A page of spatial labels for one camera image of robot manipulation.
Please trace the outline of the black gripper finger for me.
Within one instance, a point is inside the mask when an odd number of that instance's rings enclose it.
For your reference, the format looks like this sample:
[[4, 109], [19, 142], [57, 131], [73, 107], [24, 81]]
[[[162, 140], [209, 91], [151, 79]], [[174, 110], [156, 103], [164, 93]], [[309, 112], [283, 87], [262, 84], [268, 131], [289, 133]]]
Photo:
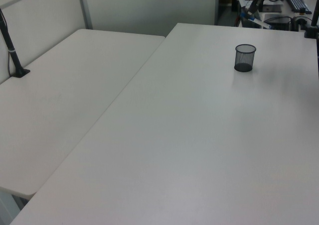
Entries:
[[249, 15], [253, 15], [259, 9], [261, 1], [262, 0], [253, 0], [249, 8], [246, 10], [246, 13]]

